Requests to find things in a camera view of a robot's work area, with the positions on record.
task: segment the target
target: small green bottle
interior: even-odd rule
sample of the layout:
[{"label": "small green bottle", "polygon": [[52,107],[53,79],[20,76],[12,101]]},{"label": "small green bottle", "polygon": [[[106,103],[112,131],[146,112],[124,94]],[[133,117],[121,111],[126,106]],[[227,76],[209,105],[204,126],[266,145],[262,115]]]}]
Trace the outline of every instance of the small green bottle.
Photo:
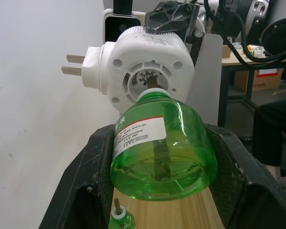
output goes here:
[{"label": "small green bottle", "polygon": [[132,198],[165,201],[209,186],[217,160],[200,116],[160,88],[140,94],[115,126],[111,180]]},{"label": "small green bottle", "polygon": [[109,229],[136,229],[134,216],[123,206],[120,206],[121,214],[118,215],[116,208],[111,212]]}]

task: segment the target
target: red stripe on label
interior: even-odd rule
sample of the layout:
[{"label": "red stripe on label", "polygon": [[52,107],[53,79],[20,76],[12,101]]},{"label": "red stripe on label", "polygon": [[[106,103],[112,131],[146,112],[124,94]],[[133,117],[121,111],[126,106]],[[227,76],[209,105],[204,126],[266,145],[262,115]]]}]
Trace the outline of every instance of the red stripe on label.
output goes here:
[{"label": "red stripe on label", "polygon": [[269,73],[269,74],[259,74],[257,77],[269,77],[269,76],[277,76],[277,73]]},{"label": "red stripe on label", "polygon": [[141,121],[144,121],[144,120],[148,120],[148,119],[154,119],[154,118],[163,118],[163,116],[155,116],[155,117],[150,117],[150,118],[144,118],[144,119],[141,119],[141,120],[138,120],[138,121],[135,121],[135,122],[133,122],[133,123],[128,124],[128,125],[125,126],[123,129],[129,127],[129,126],[132,125],[132,124],[135,124],[135,123],[138,123],[138,122],[141,122]]}]

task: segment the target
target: cardboard box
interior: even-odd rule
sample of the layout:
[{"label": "cardboard box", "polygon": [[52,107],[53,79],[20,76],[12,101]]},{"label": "cardboard box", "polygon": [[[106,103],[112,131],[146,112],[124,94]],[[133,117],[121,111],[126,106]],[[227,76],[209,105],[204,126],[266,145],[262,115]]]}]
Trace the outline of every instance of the cardboard box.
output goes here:
[{"label": "cardboard box", "polygon": [[[278,88],[281,84],[283,69],[255,70],[252,91]],[[235,72],[234,87],[246,92],[249,71]]]},{"label": "cardboard box", "polygon": [[231,55],[231,49],[227,46],[223,46],[223,58],[230,58]]}]

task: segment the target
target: dark pants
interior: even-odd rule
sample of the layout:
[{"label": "dark pants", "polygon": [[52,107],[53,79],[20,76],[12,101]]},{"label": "dark pants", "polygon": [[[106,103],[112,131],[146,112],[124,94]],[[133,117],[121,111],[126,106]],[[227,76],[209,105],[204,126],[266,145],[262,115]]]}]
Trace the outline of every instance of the dark pants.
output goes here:
[{"label": "dark pants", "polygon": [[280,166],[282,131],[286,133],[286,100],[257,108],[253,124],[253,156],[263,164]]}]

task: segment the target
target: wooden surface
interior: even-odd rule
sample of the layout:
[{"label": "wooden surface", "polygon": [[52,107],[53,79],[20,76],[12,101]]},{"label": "wooden surface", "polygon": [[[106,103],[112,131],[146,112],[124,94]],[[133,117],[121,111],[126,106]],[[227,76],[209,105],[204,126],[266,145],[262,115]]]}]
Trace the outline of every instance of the wooden surface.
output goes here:
[{"label": "wooden surface", "polygon": [[133,199],[116,189],[115,198],[134,215],[138,229],[224,229],[209,188],[188,198],[166,202]]},{"label": "wooden surface", "polygon": [[[243,50],[242,49],[238,49],[237,50],[241,57],[244,59],[245,62],[247,62],[248,64],[254,64],[255,62],[249,60],[245,54],[243,54]],[[223,58],[222,59],[222,64],[223,66],[231,66],[231,65],[241,65],[241,63],[237,60],[237,58],[235,57],[235,55],[233,53],[231,53],[230,58]]]}]

